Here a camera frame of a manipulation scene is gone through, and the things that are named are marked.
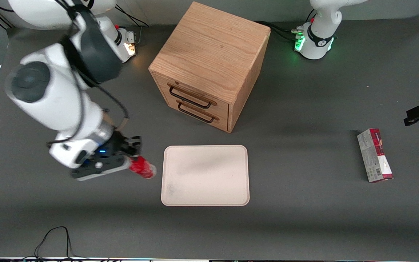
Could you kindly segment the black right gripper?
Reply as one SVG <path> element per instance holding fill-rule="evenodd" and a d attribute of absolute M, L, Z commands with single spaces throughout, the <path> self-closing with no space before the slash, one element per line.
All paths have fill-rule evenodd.
<path fill-rule="evenodd" d="M 92 154 L 92 160 L 107 159 L 121 155 L 137 158 L 141 155 L 141 136 L 125 137 L 121 132 L 113 132 L 111 138 L 99 146 Z"/>

